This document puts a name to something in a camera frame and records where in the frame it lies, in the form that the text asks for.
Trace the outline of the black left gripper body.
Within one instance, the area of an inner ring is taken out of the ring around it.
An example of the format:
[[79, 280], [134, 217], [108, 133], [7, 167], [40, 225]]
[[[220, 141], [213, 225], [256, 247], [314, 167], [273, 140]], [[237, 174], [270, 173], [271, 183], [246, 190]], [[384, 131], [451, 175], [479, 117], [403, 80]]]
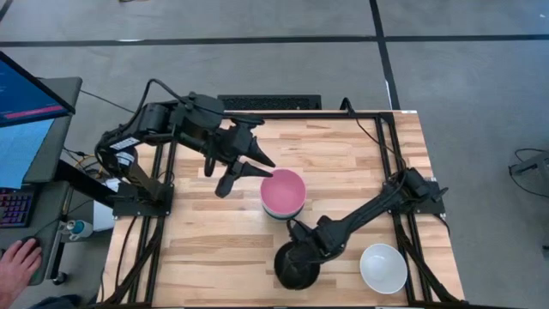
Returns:
[[240, 155], [254, 158], [258, 155], [258, 144], [251, 130], [254, 124], [235, 124], [228, 129], [219, 128], [210, 134], [202, 148], [207, 167], [214, 166], [216, 161], [231, 164]]

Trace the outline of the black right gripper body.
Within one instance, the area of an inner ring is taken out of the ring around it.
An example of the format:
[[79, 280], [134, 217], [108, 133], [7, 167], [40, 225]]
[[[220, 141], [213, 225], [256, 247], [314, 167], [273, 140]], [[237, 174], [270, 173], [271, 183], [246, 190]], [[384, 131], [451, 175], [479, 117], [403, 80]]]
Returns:
[[287, 221], [291, 261], [330, 261], [344, 252], [344, 221], [323, 215], [311, 228], [302, 221]]

